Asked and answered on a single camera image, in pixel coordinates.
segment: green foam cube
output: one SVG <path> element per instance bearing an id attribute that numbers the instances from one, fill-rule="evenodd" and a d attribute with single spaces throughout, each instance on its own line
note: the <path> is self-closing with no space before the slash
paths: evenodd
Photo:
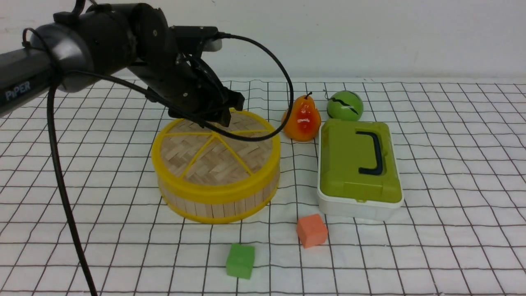
<path id="1" fill-rule="evenodd" d="M 251 245 L 232 244 L 227 258 L 227 275 L 249 280 L 255 253 L 255 248 Z"/>

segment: robotic arm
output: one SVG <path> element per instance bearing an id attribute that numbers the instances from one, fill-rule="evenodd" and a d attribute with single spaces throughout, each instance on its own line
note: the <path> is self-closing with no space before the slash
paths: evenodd
<path id="1" fill-rule="evenodd" d="M 45 45 L 63 72 L 112 75 L 129 69 L 148 85 L 152 95 L 145 97 L 167 106 L 170 117 L 185 118 L 182 110 L 228 126 L 229 109 L 242 110 L 243 95 L 224 87 L 201 59 L 203 52 L 220 50 L 227 34 L 215 27 L 169 27 L 160 9 L 143 3 L 94 4 L 80 14 L 84 2 L 77 1 L 71 13 L 55 14 L 55 22 L 37 28 L 23 49 L 0 55 L 0 116 L 49 89 L 58 69 Z M 78 92 L 97 81 L 68 75 L 58 89 Z"/>

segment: table surface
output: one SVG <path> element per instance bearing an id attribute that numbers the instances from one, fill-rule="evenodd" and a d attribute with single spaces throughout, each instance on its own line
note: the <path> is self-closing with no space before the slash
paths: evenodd
<path id="1" fill-rule="evenodd" d="M 323 120 L 326 99 L 350 90 L 365 102 L 363 121 L 389 125 L 405 195 L 385 223 L 323 215 L 329 238 L 306 250 L 295 223 L 319 213 L 317 139 L 281 137 L 270 205 L 242 222 L 204 225 L 179 217 L 159 195 L 149 155 L 170 121 L 161 105 L 107 82 L 57 94 L 65 182 L 102 294 L 526 293 L 525 83 L 304 81 L 294 83 L 295 96 L 312 91 Z M 279 125 L 284 82 L 224 84 Z M 45 104 L 39 98 L 0 119 L 2 295 L 87 290 L 56 191 Z M 236 242 L 256 248 L 251 280 L 226 275 Z"/>

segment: black robotic arm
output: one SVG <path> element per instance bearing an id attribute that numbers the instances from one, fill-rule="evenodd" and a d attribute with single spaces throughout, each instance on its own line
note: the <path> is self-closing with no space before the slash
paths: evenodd
<path id="1" fill-rule="evenodd" d="M 294 103 L 294 90 L 280 61 L 256 41 L 221 33 L 215 27 L 169 27 L 160 9 L 143 3 L 90 2 L 93 5 L 84 14 L 85 0 L 76 0 L 73 11 L 54 14 L 53 23 L 24 30 L 23 48 L 0 54 L 0 116 L 47 91 L 47 124 L 57 188 L 90 294 L 96 296 L 60 166 L 54 124 L 56 90 L 78 92 L 99 80 L 111 81 L 164 105 L 172 117 L 189 119 L 231 139 L 251 142 L 274 137 L 285 127 Z M 33 33 L 29 41 L 28 31 Z M 241 110 L 245 100 L 240 93 L 224 87 L 201 59 L 203 52 L 220 50 L 224 38 L 258 46 L 277 63 L 287 80 L 288 111 L 282 124 L 267 135 L 245 137 L 214 124 L 228 126 L 230 109 Z M 110 76 L 125 68 L 144 81 L 148 89 Z"/>

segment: black handle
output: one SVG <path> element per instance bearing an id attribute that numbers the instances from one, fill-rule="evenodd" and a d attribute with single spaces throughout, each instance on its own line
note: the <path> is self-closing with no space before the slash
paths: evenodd
<path id="1" fill-rule="evenodd" d="M 367 135 L 371 136 L 373 144 L 375 146 L 375 158 L 376 158 L 376 167 L 373 169 L 368 169 L 366 167 L 358 168 L 360 174 L 379 176 L 383 172 L 383 161 L 382 161 L 382 147 L 380 146 L 380 140 L 375 133 L 371 132 L 356 132 L 358 135 Z"/>

